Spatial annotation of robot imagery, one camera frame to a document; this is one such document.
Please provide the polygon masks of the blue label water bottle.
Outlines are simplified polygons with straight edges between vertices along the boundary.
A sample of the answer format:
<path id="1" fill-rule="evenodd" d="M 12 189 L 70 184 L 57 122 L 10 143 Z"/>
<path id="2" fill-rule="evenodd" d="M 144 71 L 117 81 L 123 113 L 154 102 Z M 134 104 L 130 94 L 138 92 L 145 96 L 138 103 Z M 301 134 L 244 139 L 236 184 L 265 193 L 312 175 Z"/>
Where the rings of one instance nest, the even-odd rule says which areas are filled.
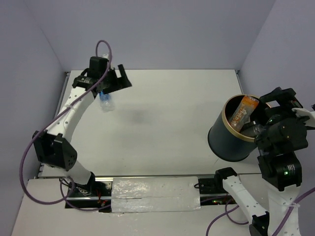
<path id="1" fill-rule="evenodd" d="M 99 93 L 99 105 L 103 112 L 110 112 L 115 110 L 115 105 L 111 94 L 105 94 L 102 91 Z"/>

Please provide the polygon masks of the orange drink bottle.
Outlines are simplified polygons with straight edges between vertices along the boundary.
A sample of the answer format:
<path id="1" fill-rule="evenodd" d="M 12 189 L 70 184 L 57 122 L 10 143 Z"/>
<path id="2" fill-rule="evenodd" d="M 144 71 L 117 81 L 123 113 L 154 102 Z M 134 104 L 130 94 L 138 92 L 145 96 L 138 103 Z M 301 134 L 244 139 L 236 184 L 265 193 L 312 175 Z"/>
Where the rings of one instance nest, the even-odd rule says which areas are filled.
<path id="1" fill-rule="evenodd" d="M 229 119 L 229 124 L 231 127 L 239 132 L 244 124 L 248 121 L 250 115 L 256 109 L 259 104 L 259 100 L 252 97 L 245 95 L 240 104 L 238 105 L 237 109 Z"/>

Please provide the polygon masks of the clear crushed plastic bottle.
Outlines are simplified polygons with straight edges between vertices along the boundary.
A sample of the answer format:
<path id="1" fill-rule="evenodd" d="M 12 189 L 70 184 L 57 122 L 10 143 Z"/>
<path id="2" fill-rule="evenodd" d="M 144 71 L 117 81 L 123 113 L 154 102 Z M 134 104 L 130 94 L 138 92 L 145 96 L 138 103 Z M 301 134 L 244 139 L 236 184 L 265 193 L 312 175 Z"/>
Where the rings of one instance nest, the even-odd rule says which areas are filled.
<path id="1" fill-rule="evenodd" d="M 264 130 L 264 126 L 256 121 L 246 123 L 240 133 L 244 136 L 255 138 Z"/>

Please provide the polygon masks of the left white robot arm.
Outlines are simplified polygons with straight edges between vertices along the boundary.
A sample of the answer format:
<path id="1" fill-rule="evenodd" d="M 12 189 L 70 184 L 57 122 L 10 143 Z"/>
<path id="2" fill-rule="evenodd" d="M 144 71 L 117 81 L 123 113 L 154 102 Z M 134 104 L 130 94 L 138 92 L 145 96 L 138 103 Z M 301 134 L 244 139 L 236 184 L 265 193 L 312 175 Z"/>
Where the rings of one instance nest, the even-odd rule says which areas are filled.
<path id="1" fill-rule="evenodd" d="M 92 195 L 100 183 L 95 180 L 93 172 L 77 160 L 78 153 L 71 145 L 72 135 L 100 92 L 109 94 L 132 86 L 122 64 L 118 65 L 118 70 L 120 75 L 111 68 L 107 58 L 91 57 L 89 67 L 73 80 L 70 95 L 58 118 L 33 135 L 39 162 L 65 171 L 73 179 L 76 190 L 85 196 Z"/>

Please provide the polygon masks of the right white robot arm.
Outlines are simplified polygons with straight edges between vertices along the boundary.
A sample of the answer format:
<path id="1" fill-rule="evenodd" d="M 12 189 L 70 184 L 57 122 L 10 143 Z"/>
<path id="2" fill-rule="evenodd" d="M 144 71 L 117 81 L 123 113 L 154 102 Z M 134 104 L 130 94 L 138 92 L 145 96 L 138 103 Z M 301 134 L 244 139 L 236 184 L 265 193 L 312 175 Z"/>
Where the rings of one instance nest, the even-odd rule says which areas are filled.
<path id="1" fill-rule="evenodd" d="M 215 172 L 214 187 L 235 200 L 249 222 L 252 236 L 298 236 L 298 204 L 302 166 L 295 155 L 307 148 L 307 132 L 315 127 L 315 114 L 303 108 L 293 89 L 275 88 L 259 98 L 251 120 L 263 126 L 254 138 L 237 132 L 228 122 L 241 102 L 237 95 L 227 101 L 221 115 L 208 133 L 211 150 L 221 159 L 238 162 L 251 149 L 242 142 L 253 143 L 259 150 L 258 165 L 268 192 L 268 209 L 263 208 L 243 186 L 231 168 Z"/>

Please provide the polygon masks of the black round bin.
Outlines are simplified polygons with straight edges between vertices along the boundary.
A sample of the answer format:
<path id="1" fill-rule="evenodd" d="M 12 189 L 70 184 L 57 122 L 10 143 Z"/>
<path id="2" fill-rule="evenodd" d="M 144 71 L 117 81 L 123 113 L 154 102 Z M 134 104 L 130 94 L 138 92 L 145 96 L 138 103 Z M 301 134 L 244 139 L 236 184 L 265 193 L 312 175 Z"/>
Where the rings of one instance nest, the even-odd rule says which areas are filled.
<path id="1" fill-rule="evenodd" d="M 235 131 L 228 122 L 243 97 L 243 94 L 239 94 L 227 100 L 208 133 L 210 149 L 224 161 L 242 161 L 257 148 L 254 138 Z"/>

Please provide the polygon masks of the silver foil tape sheet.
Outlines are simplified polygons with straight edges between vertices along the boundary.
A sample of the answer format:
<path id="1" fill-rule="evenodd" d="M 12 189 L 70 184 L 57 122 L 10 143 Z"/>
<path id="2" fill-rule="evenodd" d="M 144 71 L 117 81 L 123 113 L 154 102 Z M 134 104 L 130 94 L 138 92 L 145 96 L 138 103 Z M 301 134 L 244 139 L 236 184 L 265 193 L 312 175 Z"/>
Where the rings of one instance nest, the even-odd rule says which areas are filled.
<path id="1" fill-rule="evenodd" d="M 115 178 L 111 191 L 114 213 L 200 210 L 197 177 Z"/>

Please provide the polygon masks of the black metal base rail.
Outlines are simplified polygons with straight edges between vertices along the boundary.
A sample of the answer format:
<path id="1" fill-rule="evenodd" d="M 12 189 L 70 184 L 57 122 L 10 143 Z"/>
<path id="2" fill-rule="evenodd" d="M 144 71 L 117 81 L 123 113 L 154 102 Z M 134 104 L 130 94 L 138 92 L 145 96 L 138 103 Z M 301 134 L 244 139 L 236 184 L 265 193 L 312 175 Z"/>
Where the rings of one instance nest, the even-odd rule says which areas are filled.
<path id="1" fill-rule="evenodd" d="M 231 195 L 220 189 L 215 182 L 214 175 L 198 175 L 198 180 L 193 187 L 199 191 L 200 204 L 202 206 L 224 205 L 227 202 L 235 204 Z M 81 210 L 96 209 L 99 212 L 110 213 L 113 190 L 113 177 L 97 177 L 96 191 L 89 196 L 75 190 L 69 195 L 66 209 L 79 208 Z"/>

